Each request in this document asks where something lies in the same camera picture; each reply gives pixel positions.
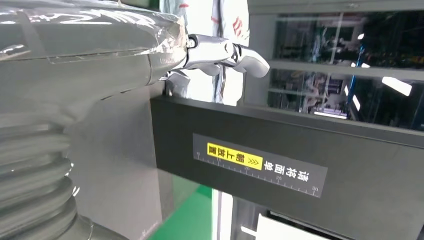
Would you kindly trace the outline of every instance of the black beam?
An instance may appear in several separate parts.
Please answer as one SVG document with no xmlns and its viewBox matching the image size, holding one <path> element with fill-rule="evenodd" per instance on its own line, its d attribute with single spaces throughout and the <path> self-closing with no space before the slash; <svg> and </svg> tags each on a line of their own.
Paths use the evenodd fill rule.
<svg viewBox="0 0 424 240">
<path fill-rule="evenodd" d="M 416 240 L 419 235 L 424 223 L 420 132 L 164 96 L 150 104 L 159 169 L 346 238 Z M 325 167 L 322 193 L 314 197 L 197 160 L 194 134 L 245 152 Z"/>
</svg>

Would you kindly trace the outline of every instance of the label sticker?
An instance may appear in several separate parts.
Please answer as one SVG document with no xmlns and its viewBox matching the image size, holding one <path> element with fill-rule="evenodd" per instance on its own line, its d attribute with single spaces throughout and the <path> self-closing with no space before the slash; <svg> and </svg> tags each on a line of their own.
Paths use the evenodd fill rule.
<svg viewBox="0 0 424 240">
<path fill-rule="evenodd" d="M 207 154 L 209 156 L 230 161 L 235 164 L 240 164 L 249 168 L 262 170 L 263 158 L 260 156 L 213 144 L 211 142 L 207 143 Z"/>
<path fill-rule="evenodd" d="M 327 167 L 193 134 L 193 158 L 317 198 Z"/>
</svg>

